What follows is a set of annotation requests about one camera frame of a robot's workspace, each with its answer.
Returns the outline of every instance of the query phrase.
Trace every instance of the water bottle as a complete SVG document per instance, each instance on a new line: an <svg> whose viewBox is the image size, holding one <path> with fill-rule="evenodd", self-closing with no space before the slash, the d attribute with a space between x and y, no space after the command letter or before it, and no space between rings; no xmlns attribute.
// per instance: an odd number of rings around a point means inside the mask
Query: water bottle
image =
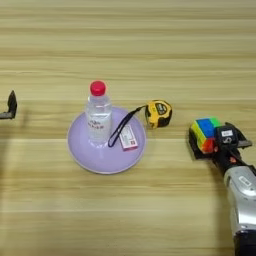
<svg viewBox="0 0 256 256"><path fill-rule="evenodd" d="M85 114L89 142L96 147L106 146L111 135L112 105L102 81L94 81L90 87Z"/></svg>

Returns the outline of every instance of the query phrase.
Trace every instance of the rubik's cube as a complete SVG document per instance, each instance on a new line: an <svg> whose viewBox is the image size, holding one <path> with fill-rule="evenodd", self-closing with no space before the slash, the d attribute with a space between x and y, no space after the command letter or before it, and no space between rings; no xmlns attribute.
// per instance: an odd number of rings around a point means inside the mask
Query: rubik's cube
<svg viewBox="0 0 256 256"><path fill-rule="evenodd" d="M219 126L221 123L216 118L198 119L192 124L191 130L197 139L197 146L203 154L213 153L214 128Z"/></svg>

